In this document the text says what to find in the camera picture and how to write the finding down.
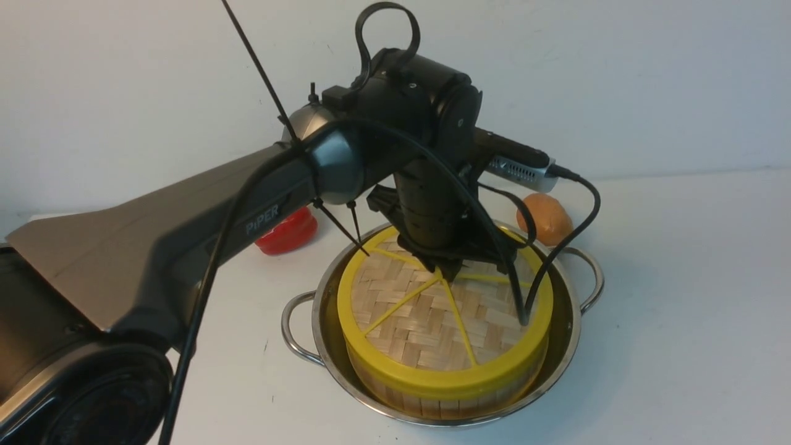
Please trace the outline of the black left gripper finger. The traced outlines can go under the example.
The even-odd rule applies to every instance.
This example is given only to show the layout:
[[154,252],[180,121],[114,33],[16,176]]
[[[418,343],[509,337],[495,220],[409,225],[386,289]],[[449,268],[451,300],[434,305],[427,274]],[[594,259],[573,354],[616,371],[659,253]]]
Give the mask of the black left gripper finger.
[[464,256],[457,252],[440,253],[440,271],[446,281],[452,282],[463,268]]
[[444,261],[444,247],[413,245],[413,256],[420,260],[430,271],[442,271]]

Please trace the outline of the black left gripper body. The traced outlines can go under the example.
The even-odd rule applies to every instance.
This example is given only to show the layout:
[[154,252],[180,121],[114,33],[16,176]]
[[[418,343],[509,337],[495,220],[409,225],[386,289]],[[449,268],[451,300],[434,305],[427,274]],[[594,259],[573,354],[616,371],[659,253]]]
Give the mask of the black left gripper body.
[[375,186],[365,201],[399,232],[398,244],[444,247],[466,262],[503,266],[502,257],[480,217],[433,163],[409,163],[394,174],[395,187]]

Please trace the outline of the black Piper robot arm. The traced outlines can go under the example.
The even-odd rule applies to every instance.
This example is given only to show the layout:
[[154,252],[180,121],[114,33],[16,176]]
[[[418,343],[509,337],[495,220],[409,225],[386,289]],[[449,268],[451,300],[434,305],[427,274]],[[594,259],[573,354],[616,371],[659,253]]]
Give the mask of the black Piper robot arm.
[[409,245],[446,265],[499,262],[470,205],[483,94],[396,49],[351,87],[311,93],[272,146],[99,211],[38,219],[2,245],[2,443],[145,444],[173,391],[198,288],[314,201],[368,192]]

